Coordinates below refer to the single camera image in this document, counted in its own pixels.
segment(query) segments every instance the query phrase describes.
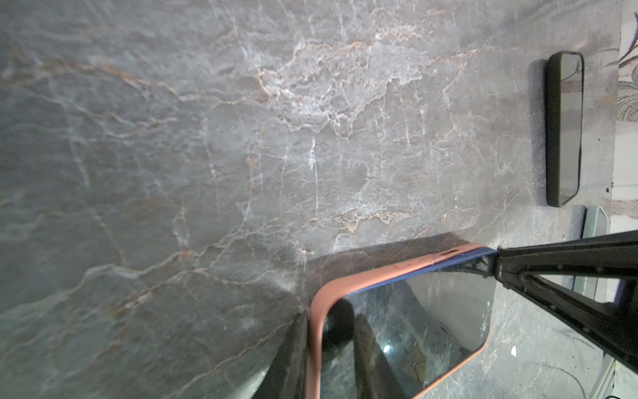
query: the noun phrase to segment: marble tabletop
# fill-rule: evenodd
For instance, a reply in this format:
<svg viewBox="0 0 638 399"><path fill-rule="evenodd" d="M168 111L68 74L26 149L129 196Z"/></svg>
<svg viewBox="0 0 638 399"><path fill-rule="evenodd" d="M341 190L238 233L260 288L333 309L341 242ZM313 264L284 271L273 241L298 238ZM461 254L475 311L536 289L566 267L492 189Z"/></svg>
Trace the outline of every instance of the marble tabletop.
<svg viewBox="0 0 638 399"><path fill-rule="evenodd" d="M611 199L619 24L613 0L4 2L0 396L249 398L333 278L577 238ZM585 60L563 209L559 50ZM491 331L428 397L589 393L601 351L535 305L498 287Z"/></svg>

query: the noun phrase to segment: black metal bracket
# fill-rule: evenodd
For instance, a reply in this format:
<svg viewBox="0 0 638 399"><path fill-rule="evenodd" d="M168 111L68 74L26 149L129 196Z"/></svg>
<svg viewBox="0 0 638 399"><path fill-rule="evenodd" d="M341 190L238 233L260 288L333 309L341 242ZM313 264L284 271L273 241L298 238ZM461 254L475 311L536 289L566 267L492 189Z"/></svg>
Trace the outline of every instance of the black metal bracket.
<svg viewBox="0 0 638 399"><path fill-rule="evenodd" d="M540 275L619 278L598 303ZM566 243L499 248L494 276L638 373L638 231Z"/></svg>

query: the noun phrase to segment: gray stone texture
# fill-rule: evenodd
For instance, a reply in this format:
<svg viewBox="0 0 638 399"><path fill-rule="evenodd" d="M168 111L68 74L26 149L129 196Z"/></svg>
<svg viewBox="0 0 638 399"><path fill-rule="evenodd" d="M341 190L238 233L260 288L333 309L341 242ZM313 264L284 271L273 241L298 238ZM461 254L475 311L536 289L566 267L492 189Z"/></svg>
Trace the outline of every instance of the gray stone texture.
<svg viewBox="0 0 638 399"><path fill-rule="evenodd" d="M577 238L611 198L612 0L1 10L3 398L250 397L325 282ZM586 65L581 190L555 209L541 60L566 49ZM501 287L492 322L433 397L589 390L600 350L564 324Z"/></svg>

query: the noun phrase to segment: gray marble surface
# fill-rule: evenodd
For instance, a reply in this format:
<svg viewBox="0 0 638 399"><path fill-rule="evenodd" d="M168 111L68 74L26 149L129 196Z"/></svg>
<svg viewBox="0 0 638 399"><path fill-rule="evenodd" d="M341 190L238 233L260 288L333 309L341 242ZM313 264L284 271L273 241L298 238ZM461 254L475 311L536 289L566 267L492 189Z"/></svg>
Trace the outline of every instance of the gray marble surface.
<svg viewBox="0 0 638 399"><path fill-rule="evenodd" d="M577 237L611 198L619 12L3 1L0 396L249 397L335 277ZM555 209L540 60L565 49L586 66L582 180ZM593 383L600 351L501 288L492 327L433 396Z"/></svg>

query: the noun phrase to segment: marble countertop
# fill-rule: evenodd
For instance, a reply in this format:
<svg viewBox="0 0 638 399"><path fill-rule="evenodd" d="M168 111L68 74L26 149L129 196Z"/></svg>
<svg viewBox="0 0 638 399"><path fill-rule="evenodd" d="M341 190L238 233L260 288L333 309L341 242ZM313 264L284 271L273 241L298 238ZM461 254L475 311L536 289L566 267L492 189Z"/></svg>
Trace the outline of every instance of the marble countertop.
<svg viewBox="0 0 638 399"><path fill-rule="evenodd" d="M0 396L247 398L333 278L577 238L611 199L619 24L611 0L5 4ZM585 60L563 209L559 50ZM602 358L502 287L491 337L428 397L582 398Z"/></svg>

